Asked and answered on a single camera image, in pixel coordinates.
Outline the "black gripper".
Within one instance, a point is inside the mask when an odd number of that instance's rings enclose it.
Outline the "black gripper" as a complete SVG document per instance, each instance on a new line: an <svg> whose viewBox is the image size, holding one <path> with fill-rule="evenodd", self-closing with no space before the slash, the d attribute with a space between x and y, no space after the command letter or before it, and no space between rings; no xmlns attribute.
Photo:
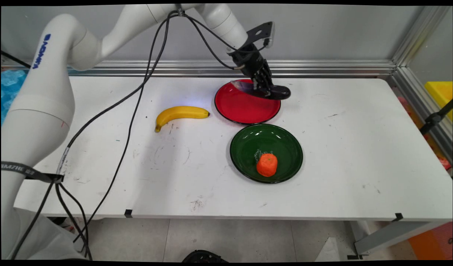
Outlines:
<svg viewBox="0 0 453 266"><path fill-rule="evenodd" d="M241 72L253 81L255 92L264 92L265 96L272 94L274 86L272 73L254 43L247 44L239 51L230 52L228 55L237 67L243 66Z"/></svg>

